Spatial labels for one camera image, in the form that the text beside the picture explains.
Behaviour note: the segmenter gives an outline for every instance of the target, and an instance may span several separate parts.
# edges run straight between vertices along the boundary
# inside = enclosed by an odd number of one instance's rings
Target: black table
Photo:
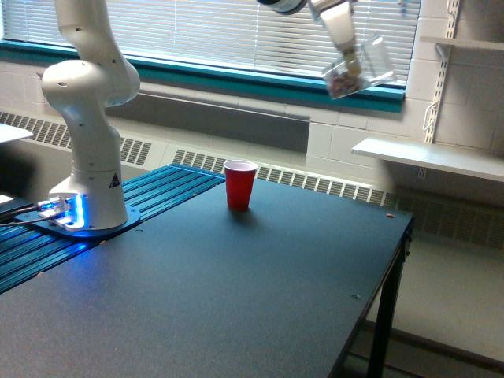
[[[412,217],[220,185],[0,296],[0,376],[325,377],[384,283],[380,376]]]

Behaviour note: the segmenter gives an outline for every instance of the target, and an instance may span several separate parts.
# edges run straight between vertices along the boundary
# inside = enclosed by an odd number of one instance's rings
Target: clear plastic container
[[[383,37],[375,35],[357,46],[355,57],[361,67],[361,72],[356,76],[348,71],[343,56],[322,72],[332,98],[341,98],[396,80]]]

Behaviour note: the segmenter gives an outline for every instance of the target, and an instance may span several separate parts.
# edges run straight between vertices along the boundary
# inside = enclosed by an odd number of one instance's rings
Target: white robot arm
[[[343,54],[348,75],[358,76],[361,67],[355,55],[353,1],[356,0],[258,0],[280,14],[297,13],[308,2],[313,19],[322,22],[329,38]]]
[[[54,220],[68,231],[114,228],[128,219],[120,174],[120,137],[105,108],[134,98],[139,74],[120,52],[105,0],[56,0],[60,33],[80,60],[49,67],[43,93],[63,116],[72,137],[72,174],[50,191],[65,198],[68,216]],[[50,217],[54,209],[42,212]]]

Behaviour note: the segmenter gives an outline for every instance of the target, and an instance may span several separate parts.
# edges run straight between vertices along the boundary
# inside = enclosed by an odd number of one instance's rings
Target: shelf bracket
[[[458,9],[460,0],[447,0],[447,13],[450,16],[448,21],[446,38],[455,37],[455,28],[457,26]],[[441,45],[437,43],[435,49],[439,53],[439,73],[435,84],[434,98],[431,104],[425,110],[423,129],[425,132],[424,142],[434,143],[435,141],[435,128],[438,123],[439,110],[441,108],[441,100],[443,98],[444,84],[447,78],[448,64],[450,63],[451,46]],[[424,167],[418,168],[418,178],[424,179],[427,176],[427,169]]]

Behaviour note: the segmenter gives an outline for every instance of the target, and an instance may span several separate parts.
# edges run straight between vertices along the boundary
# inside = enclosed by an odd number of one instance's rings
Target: warning label sticker
[[[112,182],[109,185],[109,189],[112,189],[113,187],[118,187],[119,185],[120,185],[120,181],[119,181],[119,178],[117,177],[117,173],[114,173]]]

